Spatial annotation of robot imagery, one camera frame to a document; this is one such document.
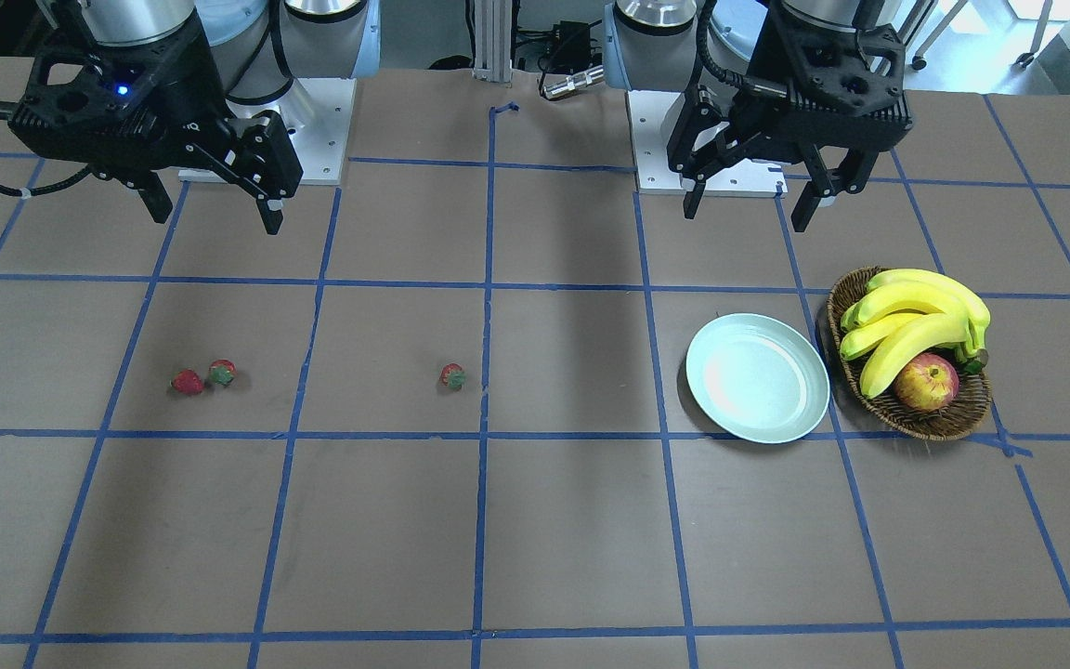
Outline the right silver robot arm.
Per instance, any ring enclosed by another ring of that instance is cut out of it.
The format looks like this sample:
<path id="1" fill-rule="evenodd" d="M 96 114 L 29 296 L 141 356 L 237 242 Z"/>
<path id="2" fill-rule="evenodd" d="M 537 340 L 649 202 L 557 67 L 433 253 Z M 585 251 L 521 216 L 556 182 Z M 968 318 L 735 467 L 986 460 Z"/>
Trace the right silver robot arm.
<path id="1" fill-rule="evenodd" d="M 377 1 L 47 1 L 57 25 L 35 54 L 7 128 L 43 158 L 173 212 L 160 171 L 204 171 L 249 194 L 268 234 L 303 183 L 334 181 L 336 109 L 309 83 L 381 65 Z"/>

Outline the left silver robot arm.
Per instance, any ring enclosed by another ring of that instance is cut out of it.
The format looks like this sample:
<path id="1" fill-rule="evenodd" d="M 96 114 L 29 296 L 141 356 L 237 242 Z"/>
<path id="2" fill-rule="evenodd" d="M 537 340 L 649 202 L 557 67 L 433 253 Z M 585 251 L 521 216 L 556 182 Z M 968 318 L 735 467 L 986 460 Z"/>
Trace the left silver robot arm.
<path id="1" fill-rule="evenodd" d="M 777 196 L 769 164 L 808 177 L 791 211 L 865 189 L 914 124 L 895 1 L 617 1 L 603 12 L 603 77 L 627 93 L 643 187 Z"/>

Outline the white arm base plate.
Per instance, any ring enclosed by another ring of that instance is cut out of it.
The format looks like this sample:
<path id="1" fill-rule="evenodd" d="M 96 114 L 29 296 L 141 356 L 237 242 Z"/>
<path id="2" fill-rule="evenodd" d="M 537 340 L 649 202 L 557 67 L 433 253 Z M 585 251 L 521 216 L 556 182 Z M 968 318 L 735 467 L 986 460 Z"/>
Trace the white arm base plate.
<path id="1" fill-rule="evenodd" d="M 643 194 L 683 195 L 685 183 L 668 164 L 668 140 L 679 118 L 684 94 L 658 90 L 629 90 L 630 139 L 638 191 Z M 747 159 L 708 179 L 705 194 L 736 198 L 776 198 L 785 195 L 784 169 L 765 161 Z"/>
<path id="2" fill-rule="evenodd" d="M 352 79 L 292 79 L 272 94 L 229 93 L 238 117 L 280 115 L 302 166 L 302 185 L 338 186 L 343 177 L 357 82 Z"/>

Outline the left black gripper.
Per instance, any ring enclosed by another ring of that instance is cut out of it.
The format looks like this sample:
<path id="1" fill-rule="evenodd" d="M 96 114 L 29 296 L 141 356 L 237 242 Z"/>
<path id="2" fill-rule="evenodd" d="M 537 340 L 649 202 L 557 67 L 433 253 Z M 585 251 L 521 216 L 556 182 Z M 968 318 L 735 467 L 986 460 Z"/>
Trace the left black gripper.
<path id="1" fill-rule="evenodd" d="M 795 233 L 841 193 L 865 189 L 881 153 L 910 132 L 906 54 L 882 7 L 767 7 L 746 71 L 710 49 L 712 7 L 696 15 L 696 69 L 668 140 L 668 165 L 689 182 L 696 219 L 709 179 L 747 159 L 802 164 Z"/>

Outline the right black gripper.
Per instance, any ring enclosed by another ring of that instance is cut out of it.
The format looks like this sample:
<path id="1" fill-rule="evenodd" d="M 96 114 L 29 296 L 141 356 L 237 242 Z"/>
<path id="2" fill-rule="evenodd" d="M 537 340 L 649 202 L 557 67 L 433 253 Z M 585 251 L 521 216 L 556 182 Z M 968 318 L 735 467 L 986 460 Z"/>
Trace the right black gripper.
<path id="1" fill-rule="evenodd" d="M 160 170 L 208 171 L 253 196 L 266 234 L 303 166 L 276 111 L 239 118 L 200 19 L 60 19 L 7 128 L 48 159 L 80 164 L 140 196 L 154 223 L 174 203 Z"/>

